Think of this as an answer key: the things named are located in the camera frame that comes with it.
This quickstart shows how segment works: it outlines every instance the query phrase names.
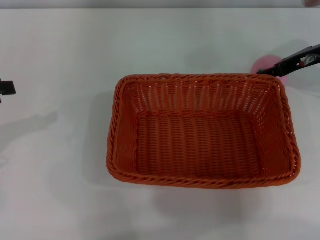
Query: white tabletop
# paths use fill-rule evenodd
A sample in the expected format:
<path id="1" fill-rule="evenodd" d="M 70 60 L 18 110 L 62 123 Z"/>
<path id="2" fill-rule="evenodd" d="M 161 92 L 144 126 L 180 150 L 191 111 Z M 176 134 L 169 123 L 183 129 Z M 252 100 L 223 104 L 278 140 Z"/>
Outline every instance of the white tabletop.
<path id="1" fill-rule="evenodd" d="M 126 75 L 247 73 L 320 44 L 320 9 L 0 10 L 1 240 L 301 240 L 320 231 L 320 69 L 289 76 L 302 169 L 278 187 L 123 183 L 106 169 Z"/>

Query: basket rim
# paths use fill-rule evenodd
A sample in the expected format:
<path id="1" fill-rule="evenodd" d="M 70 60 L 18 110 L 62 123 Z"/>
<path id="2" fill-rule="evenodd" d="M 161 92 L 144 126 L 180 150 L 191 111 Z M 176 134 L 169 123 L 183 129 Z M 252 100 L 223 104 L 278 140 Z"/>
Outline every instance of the basket rim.
<path id="1" fill-rule="evenodd" d="M 219 84 L 222 81 L 226 83 L 240 81 L 260 81 L 262 84 L 272 85 L 275 88 L 279 88 L 277 91 L 277 97 L 281 103 L 281 120 L 283 128 L 286 132 L 287 142 L 290 143 L 290 152 L 292 153 L 290 167 L 291 171 L 282 175 L 275 175 L 269 177 L 253 177 L 253 178 L 190 178 L 190 177 L 175 177 L 175 176 L 158 176 L 158 175 L 143 175 L 133 172 L 125 172 L 120 170 L 114 163 L 114 157 L 117 154 L 117 138 L 119 124 L 118 121 L 122 116 L 121 97 L 125 87 L 133 83 L 141 83 L 149 81 L 150 83 L 168 83 L 179 79 L 183 79 L 184 82 L 197 82 L 197 81 L 210 81 L 210 84 Z M 285 124 L 285 113 L 288 117 L 288 124 Z M 292 123 L 292 115 L 286 96 L 285 87 L 282 82 L 270 75 L 263 74 L 136 74 L 129 75 L 122 78 L 116 85 L 113 106 L 112 106 L 112 118 L 108 134 L 107 142 L 107 158 L 106 165 L 109 173 L 117 180 L 122 182 L 136 183 L 136 184 L 147 184 L 147 185 L 158 185 L 158 186 L 175 186 L 175 187 L 188 187 L 188 188 L 206 188 L 206 189 L 239 189 L 239 188 L 255 188 L 255 187 L 268 187 L 268 186 L 279 186 L 292 182 L 300 173 L 301 169 L 301 156 L 297 146 L 297 140 L 294 133 L 294 127 Z"/>

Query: wicker basket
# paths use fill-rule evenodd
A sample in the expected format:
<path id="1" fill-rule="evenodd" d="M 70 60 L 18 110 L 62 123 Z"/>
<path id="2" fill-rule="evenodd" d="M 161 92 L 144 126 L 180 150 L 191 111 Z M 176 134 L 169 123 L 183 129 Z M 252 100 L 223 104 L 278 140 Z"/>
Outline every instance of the wicker basket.
<path id="1" fill-rule="evenodd" d="M 115 89 L 107 168 L 135 184 L 287 184 L 301 158 L 285 88 L 260 74 L 127 76 Z"/>

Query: black clamp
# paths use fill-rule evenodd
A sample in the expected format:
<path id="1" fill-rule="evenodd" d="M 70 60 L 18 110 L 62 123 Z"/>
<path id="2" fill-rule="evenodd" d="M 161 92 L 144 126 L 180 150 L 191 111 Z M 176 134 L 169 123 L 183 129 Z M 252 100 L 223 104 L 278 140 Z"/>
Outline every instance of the black clamp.
<path id="1" fill-rule="evenodd" d="M 310 46 L 306 49 L 297 52 L 281 62 L 274 65 L 274 67 L 260 70 L 258 74 L 267 74 L 274 77 L 283 77 L 297 70 L 307 68 L 316 64 L 320 64 L 320 44 L 317 46 Z"/>
<path id="2" fill-rule="evenodd" d="M 0 95 L 14 95 L 16 93 L 17 92 L 13 81 L 1 81 L 0 79 Z"/>

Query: pink ball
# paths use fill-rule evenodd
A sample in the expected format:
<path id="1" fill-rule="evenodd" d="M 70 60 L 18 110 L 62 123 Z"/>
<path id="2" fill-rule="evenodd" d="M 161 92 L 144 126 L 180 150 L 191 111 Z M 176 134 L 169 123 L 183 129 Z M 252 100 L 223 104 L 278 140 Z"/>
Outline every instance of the pink ball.
<path id="1" fill-rule="evenodd" d="M 281 61 L 282 61 L 282 58 L 278 56 L 274 56 L 274 55 L 263 56 L 254 63 L 250 72 L 252 74 L 256 74 L 257 72 L 259 72 L 259 70 L 272 68 L 275 64 Z M 288 76 L 277 77 L 277 78 L 280 79 L 283 84 L 285 84 L 288 80 Z"/>

